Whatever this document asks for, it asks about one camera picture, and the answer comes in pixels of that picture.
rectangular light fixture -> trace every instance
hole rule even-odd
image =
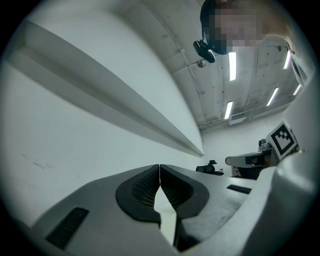
[[[228,119],[229,118],[233,104],[234,104],[233,101],[228,102],[228,105],[226,106],[226,112],[225,112],[224,119]]]
[[[297,93],[300,91],[301,89],[301,84],[299,84],[299,86],[297,87],[297,89],[295,90],[293,96],[297,95]]]
[[[237,76],[237,55],[235,52],[229,53],[229,65],[230,65],[230,81],[236,79]]]
[[[288,68],[290,59],[291,59],[291,53],[288,50],[288,52],[286,54],[285,64],[284,64],[284,67],[283,67],[284,70],[286,70]]]
[[[274,89],[274,92],[273,92],[273,94],[272,94],[272,96],[271,96],[271,98],[270,98],[270,100],[269,100],[268,104],[266,105],[267,107],[268,107],[268,106],[271,104],[271,102],[273,101],[273,99],[274,99],[274,97],[276,96],[276,94],[277,94],[278,90],[279,90],[279,88],[278,88],[278,87]]]

black cap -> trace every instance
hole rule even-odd
[[[231,50],[227,50],[227,42],[225,40],[215,39],[215,19],[210,18],[210,16],[215,15],[216,6],[216,0],[205,0],[203,3],[200,13],[202,36],[205,36],[207,44],[215,53],[226,55]]]

black and white square marker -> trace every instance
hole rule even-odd
[[[279,159],[282,159],[297,145],[297,142],[284,122],[281,122],[281,124],[267,136],[267,140],[275,149]]]

ceiling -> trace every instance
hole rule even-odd
[[[299,85],[291,68],[284,69],[285,41],[268,37],[257,47],[237,52],[236,79],[230,81],[228,55],[203,68],[193,42],[202,37],[200,11],[205,0],[136,1],[122,13],[150,44],[179,86],[200,130],[225,122],[227,103],[231,115],[248,119],[282,111],[294,100]],[[279,91],[266,107],[275,88]]]

black camera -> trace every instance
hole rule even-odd
[[[205,43],[204,39],[195,41],[193,47],[200,57],[204,58],[209,63],[215,63],[216,58],[214,52],[212,48]]]

